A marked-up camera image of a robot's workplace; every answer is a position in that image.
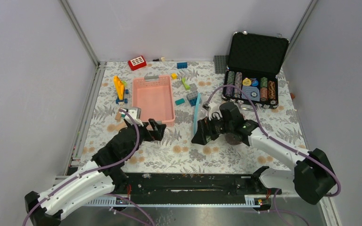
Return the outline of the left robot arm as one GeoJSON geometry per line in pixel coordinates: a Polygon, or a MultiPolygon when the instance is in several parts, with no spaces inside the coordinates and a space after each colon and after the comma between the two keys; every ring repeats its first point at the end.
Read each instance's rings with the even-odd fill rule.
{"type": "Polygon", "coordinates": [[[122,171],[125,161],[139,149],[142,142],[161,141],[166,129],[154,119],[126,122],[107,144],[78,171],[45,192],[29,192],[25,196],[28,220],[34,226],[58,226],[61,220],[89,201],[127,189],[128,178],[122,171]]]}

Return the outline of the clear zip top bag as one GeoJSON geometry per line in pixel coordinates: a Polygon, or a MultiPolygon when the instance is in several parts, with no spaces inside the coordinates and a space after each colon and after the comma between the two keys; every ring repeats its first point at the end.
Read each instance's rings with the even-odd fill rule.
{"type": "Polygon", "coordinates": [[[202,97],[200,93],[197,94],[197,102],[195,105],[194,110],[194,120],[193,120],[193,135],[197,132],[197,122],[200,119],[203,119],[205,117],[208,117],[209,119],[219,117],[213,115],[213,113],[217,112],[219,113],[219,104],[210,102],[207,107],[204,107],[204,104],[206,103],[207,99],[205,97],[202,97]]]}

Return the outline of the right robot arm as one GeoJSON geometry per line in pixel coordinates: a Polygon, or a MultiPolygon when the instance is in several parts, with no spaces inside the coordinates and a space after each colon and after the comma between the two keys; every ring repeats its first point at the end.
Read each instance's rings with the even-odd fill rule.
{"type": "Polygon", "coordinates": [[[326,154],[316,148],[309,151],[278,140],[264,130],[260,123],[246,120],[239,108],[230,102],[219,107],[219,116],[205,117],[197,121],[197,131],[191,142],[206,145],[222,134],[233,137],[252,148],[264,151],[282,164],[287,170],[263,166],[252,174],[251,187],[258,194],[270,189],[293,192],[309,204],[317,204],[324,196],[331,196],[333,187],[339,194],[341,184],[326,154]]]}

